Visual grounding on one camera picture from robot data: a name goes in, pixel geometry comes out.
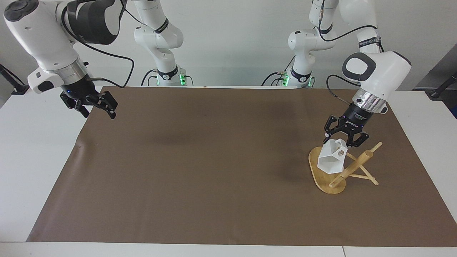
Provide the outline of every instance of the black cable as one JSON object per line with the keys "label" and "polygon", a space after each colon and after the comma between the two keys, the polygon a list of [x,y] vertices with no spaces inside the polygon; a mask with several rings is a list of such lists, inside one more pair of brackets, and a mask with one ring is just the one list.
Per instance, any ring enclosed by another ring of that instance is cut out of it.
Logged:
{"label": "black cable", "polygon": [[275,81],[276,81],[276,85],[278,85],[278,83],[279,83],[280,80],[283,80],[283,79],[282,79],[282,78],[279,78],[279,79],[273,80],[273,82],[270,84],[270,86],[272,86],[273,83],[275,83]]}
{"label": "black cable", "polygon": [[5,66],[3,66],[3,69],[6,70],[6,72],[8,72],[11,76],[13,76],[15,79],[17,79],[17,81],[19,81],[23,86],[25,86],[26,84],[24,84],[24,82],[22,82],[22,80],[20,78],[18,78],[16,76],[16,74],[12,73],[9,69],[7,69]]}
{"label": "black cable", "polygon": [[277,74],[278,74],[277,72],[273,72],[273,73],[271,73],[270,75],[268,75],[267,78],[262,82],[262,86],[265,84],[265,82],[266,82],[269,78],[271,78],[271,76],[274,76],[274,75],[277,75]]}
{"label": "black cable", "polygon": [[149,86],[149,80],[150,80],[151,78],[157,78],[157,76],[154,75],[154,76],[150,76],[150,77],[148,78],[148,86]]}
{"label": "black cable", "polygon": [[290,64],[293,62],[294,59],[295,59],[295,55],[294,55],[294,56],[292,57],[292,59],[290,60],[289,64],[287,64],[287,67],[284,69],[284,72],[287,70],[287,68],[289,68]]}
{"label": "black cable", "polygon": [[[320,7],[320,10],[321,10],[321,11],[324,10],[324,3],[325,3],[325,0],[322,1],[322,5],[321,5],[321,7]],[[363,28],[371,27],[371,28],[377,29],[377,27],[375,27],[375,26],[373,26],[373,25],[364,25],[364,26],[355,28],[355,29],[353,29],[353,30],[351,30],[351,31],[349,31],[349,32],[346,32],[346,33],[344,33],[343,35],[341,35],[341,36],[339,36],[339,37],[335,37],[335,38],[333,38],[333,39],[327,40],[327,39],[325,39],[325,38],[322,36],[322,30],[320,29],[321,23],[322,23],[322,20],[319,19],[319,26],[318,26],[317,29],[319,30],[319,35],[320,35],[321,39],[324,40],[324,41],[326,41],[326,42],[332,42],[332,41],[338,40],[338,39],[340,39],[340,38],[342,38],[342,37],[344,37],[344,36],[347,36],[347,35],[349,35],[349,34],[355,32],[355,31],[360,30],[360,29],[363,29]]]}
{"label": "black cable", "polygon": [[381,42],[379,42],[378,44],[379,44],[379,47],[381,48],[381,51],[382,51],[383,53],[385,53],[386,51],[384,51],[384,47],[383,47],[383,45],[381,44]]}
{"label": "black cable", "polygon": [[346,79],[344,79],[344,78],[342,78],[342,77],[340,77],[340,76],[338,76],[338,75],[335,75],[335,74],[332,74],[332,75],[330,75],[330,76],[327,77],[327,80],[325,81],[325,83],[326,83],[326,85],[327,85],[327,89],[329,90],[330,94],[333,95],[334,97],[338,98],[339,100],[343,101],[343,102],[346,103],[347,105],[350,105],[350,103],[349,103],[348,101],[346,101],[346,100],[344,100],[343,98],[337,96],[337,95],[330,89],[330,86],[329,86],[329,79],[330,79],[331,77],[339,78],[339,79],[341,79],[341,80],[343,80],[343,81],[345,81],[345,82],[347,82],[347,83],[349,83],[349,84],[351,84],[351,85],[354,85],[354,86],[360,87],[360,85],[359,85],[359,84],[356,84],[356,83],[353,83],[353,82],[351,82],[351,81],[349,81],[349,80],[346,80]]}
{"label": "black cable", "polygon": [[88,78],[87,80],[88,80],[88,81],[101,81],[101,80],[102,80],[102,81],[109,82],[109,83],[111,83],[111,84],[113,84],[113,85],[115,85],[115,86],[117,86],[117,87],[124,88],[124,87],[122,87],[121,85],[119,85],[118,83],[113,82],[113,81],[111,81],[111,80],[109,80],[109,79],[105,79],[105,78]]}
{"label": "black cable", "polygon": [[185,75],[184,77],[185,77],[185,78],[190,78],[190,79],[191,79],[191,81],[192,81],[192,86],[194,86],[194,79],[193,79],[191,76],[189,76],[189,75]]}
{"label": "black cable", "polygon": [[62,10],[62,18],[61,18],[61,22],[62,22],[62,25],[63,27],[65,28],[65,30],[68,32],[68,34],[70,36],[72,36],[76,41],[78,41],[79,43],[85,45],[86,47],[94,50],[94,51],[97,51],[99,53],[102,53],[102,54],[106,54],[106,55],[109,55],[109,56],[112,56],[112,57],[116,57],[116,58],[120,58],[120,59],[125,59],[125,60],[129,60],[132,62],[132,68],[130,69],[130,72],[128,74],[128,77],[127,77],[127,80],[125,81],[124,85],[123,86],[120,86],[120,85],[117,85],[118,87],[120,88],[124,88],[125,86],[127,86],[127,83],[128,81],[130,80],[130,77],[132,76],[132,73],[133,73],[133,68],[135,66],[135,61],[129,57],[125,57],[125,56],[121,56],[121,55],[117,55],[117,54],[111,54],[111,53],[108,53],[108,52],[105,52],[105,51],[102,51],[100,49],[97,49],[95,47],[92,47],[88,44],[86,44],[85,42],[83,42],[79,37],[77,37],[76,35],[74,35],[67,27],[67,24],[65,24],[65,13],[67,12],[67,7],[64,7],[64,9]]}
{"label": "black cable", "polygon": [[151,73],[151,72],[154,72],[154,70],[150,70],[150,71],[146,72],[146,74],[145,74],[144,77],[143,77],[143,80],[141,80],[140,86],[143,86],[143,83],[144,83],[144,81],[146,80],[146,77],[147,77],[147,76],[149,75],[149,73]]}
{"label": "black cable", "polygon": [[142,23],[139,19],[137,19],[135,16],[133,16],[133,14],[131,14],[128,10],[127,10],[127,6],[124,5],[124,2],[121,0],[121,4],[122,6],[124,7],[124,10],[136,21],[138,21],[139,23],[147,26],[146,24]]}

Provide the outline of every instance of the wooden base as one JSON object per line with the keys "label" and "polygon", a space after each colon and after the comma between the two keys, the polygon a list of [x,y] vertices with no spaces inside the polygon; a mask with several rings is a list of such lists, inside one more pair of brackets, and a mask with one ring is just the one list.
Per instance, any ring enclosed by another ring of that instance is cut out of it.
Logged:
{"label": "wooden base", "polygon": [[317,167],[317,161],[319,158],[320,151],[322,146],[316,147],[311,150],[308,155],[309,166],[311,167],[311,172],[313,174],[314,182],[317,187],[325,193],[328,194],[338,194],[341,193],[346,187],[346,181],[340,182],[334,188],[331,188],[330,183],[339,176],[339,173],[336,174],[327,174]]}

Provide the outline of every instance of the white wall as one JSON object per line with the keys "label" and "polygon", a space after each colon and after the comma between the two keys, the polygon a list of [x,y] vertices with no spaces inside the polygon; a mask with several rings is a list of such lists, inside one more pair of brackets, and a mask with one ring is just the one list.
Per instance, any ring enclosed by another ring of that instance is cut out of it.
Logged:
{"label": "white wall", "polygon": [[[0,7],[11,0],[0,0]],[[187,69],[199,86],[259,85],[267,74],[283,70],[293,53],[287,46],[290,32],[312,28],[308,21],[311,0],[162,0],[169,20],[184,33],[184,44],[173,50],[176,61]],[[401,89],[410,90],[457,43],[457,1],[455,0],[378,0],[377,19],[383,46],[397,50],[413,63]],[[134,4],[128,10],[137,15]],[[97,46],[136,61],[131,82],[138,86],[144,73],[155,67],[152,57],[138,46],[133,31],[138,26],[124,14],[121,33],[109,46]],[[349,27],[336,15],[337,34]],[[36,64],[11,38],[4,21],[0,22],[0,62],[21,78]],[[75,48],[92,75],[124,82],[129,62],[96,53],[82,45]],[[355,35],[338,41],[324,52],[315,52],[315,87],[324,87],[327,75],[341,73],[345,58],[358,50]],[[332,82],[338,87],[339,82]]]}

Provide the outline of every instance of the white robot link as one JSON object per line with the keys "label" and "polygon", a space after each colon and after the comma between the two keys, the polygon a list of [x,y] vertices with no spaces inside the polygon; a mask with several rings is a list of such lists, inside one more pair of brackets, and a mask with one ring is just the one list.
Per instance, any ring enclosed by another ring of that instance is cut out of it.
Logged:
{"label": "white robot link", "polygon": [[[85,106],[92,105],[114,119],[116,100],[108,91],[99,93],[93,83],[105,79],[88,75],[87,63],[80,60],[73,44],[80,42],[88,47],[88,43],[111,44],[119,34],[126,3],[127,0],[11,2],[4,11],[5,22],[39,66],[27,78],[30,87],[42,93],[60,86],[63,89],[60,97],[68,108],[88,117]],[[179,76],[185,74],[185,70],[180,69],[173,53],[167,49],[182,45],[182,32],[165,17],[159,0],[136,0],[135,4],[145,25],[137,28],[135,38],[153,55],[158,80],[164,85],[185,85]],[[123,58],[133,64],[130,58]]]}
{"label": "white robot link", "polygon": [[[295,52],[294,64],[287,70],[289,85],[307,87],[314,64],[310,52],[330,49],[336,39],[342,37],[336,37],[332,30],[338,5],[342,19],[357,31],[360,51],[346,59],[343,75],[359,84],[360,89],[341,117],[329,117],[324,128],[324,143],[333,134],[343,132],[348,136],[347,146],[358,147],[369,137],[363,132],[363,127],[373,113],[385,114],[388,111],[388,97],[403,82],[411,70],[411,63],[395,51],[383,52],[373,0],[313,0],[309,20],[315,28],[293,32],[289,37],[289,47]],[[338,125],[331,129],[333,122],[338,122]]]}

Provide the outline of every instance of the wooden rod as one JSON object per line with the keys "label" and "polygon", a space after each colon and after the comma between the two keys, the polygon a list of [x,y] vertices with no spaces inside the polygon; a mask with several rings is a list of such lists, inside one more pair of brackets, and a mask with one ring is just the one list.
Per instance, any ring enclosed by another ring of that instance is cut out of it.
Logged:
{"label": "wooden rod", "polygon": [[330,188],[336,187],[340,184],[343,180],[347,179],[350,174],[354,173],[361,165],[365,164],[369,159],[373,157],[373,152],[370,150],[366,150],[363,152],[356,161],[351,163],[347,168],[343,170],[332,182],[330,182]]}
{"label": "wooden rod", "polygon": [[382,142],[377,143],[377,144],[371,149],[371,152],[376,151],[382,144],[383,144]]}

